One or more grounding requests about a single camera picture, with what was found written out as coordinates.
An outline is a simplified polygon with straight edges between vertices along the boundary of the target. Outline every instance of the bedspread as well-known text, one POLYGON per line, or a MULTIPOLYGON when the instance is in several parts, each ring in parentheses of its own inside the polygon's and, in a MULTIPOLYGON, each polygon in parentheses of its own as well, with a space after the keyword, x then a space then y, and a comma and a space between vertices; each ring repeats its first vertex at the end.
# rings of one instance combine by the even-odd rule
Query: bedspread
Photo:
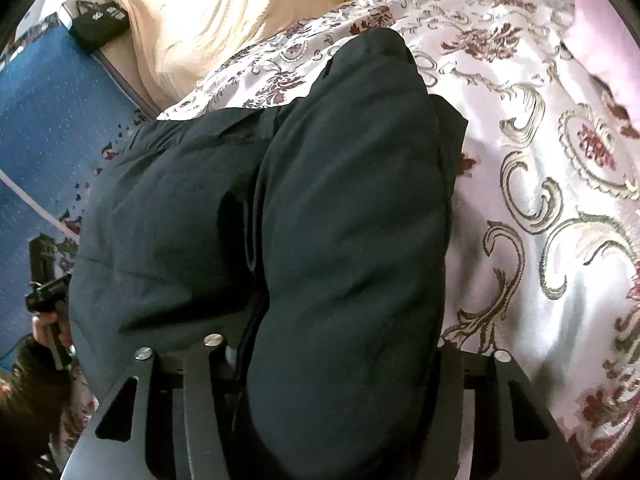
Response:
POLYGON ((442 339, 511 352, 590 478, 640 413, 640 135, 563 46, 572 15, 559 0, 355 0, 239 52, 160 118, 290 102, 352 37, 402 34, 469 120, 442 339))

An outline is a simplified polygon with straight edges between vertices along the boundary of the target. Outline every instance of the blue mat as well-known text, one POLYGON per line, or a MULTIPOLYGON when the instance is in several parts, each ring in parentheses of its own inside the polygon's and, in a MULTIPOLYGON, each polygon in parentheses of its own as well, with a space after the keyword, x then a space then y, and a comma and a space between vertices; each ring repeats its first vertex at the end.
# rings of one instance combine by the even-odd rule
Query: blue mat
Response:
MULTIPOLYGON (((55 17, 0 58, 0 170, 75 232, 92 183, 145 120, 55 17)), ((28 239, 40 232, 64 238, 0 182, 0 358, 30 331, 28 239)))

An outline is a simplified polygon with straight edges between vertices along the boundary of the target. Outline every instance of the white floral fabric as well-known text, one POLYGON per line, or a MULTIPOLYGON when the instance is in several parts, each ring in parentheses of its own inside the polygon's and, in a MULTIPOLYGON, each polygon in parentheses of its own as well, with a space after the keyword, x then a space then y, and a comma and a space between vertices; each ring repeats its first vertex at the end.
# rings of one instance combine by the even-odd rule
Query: white floral fabric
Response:
POLYGON ((563 46, 572 16, 559 0, 355 0, 239 52, 160 118, 286 104, 355 35, 398 31, 469 121, 442 338, 508 350, 586 479, 640 414, 640 135, 563 46))

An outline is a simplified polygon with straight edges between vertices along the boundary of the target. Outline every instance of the dark pants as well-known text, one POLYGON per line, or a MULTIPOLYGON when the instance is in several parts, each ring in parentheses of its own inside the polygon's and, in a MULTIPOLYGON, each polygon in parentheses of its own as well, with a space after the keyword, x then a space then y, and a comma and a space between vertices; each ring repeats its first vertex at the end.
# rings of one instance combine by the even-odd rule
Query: dark pants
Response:
POLYGON ((379 29, 306 98, 144 132, 83 221, 70 307, 90 386, 103 396, 140 346, 225 333, 263 291, 244 414, 255 474, 385 468, 422 410, 465 127, 379 29))

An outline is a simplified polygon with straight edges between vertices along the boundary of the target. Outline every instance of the silver screw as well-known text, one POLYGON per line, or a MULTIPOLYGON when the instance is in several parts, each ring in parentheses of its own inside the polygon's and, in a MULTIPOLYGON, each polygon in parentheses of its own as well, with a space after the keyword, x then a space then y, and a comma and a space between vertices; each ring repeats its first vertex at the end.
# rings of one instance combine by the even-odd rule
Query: silver screw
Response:
POLYGON ((142 348, 138 348, 136 350, 136 359, 138 361, 145 361, 151 357, 153 352, 154 351, 148 346, 143 346, 142 348))
POLYGON ((225 341, 225 337, 222 334, 209 334, 204 338, 205 346, 220 346, 225 341))
POLYGON ((501 363, 508 363, 511 361, 511 354, 506 350, 496 350, 494 352, 494 358, 501 363))

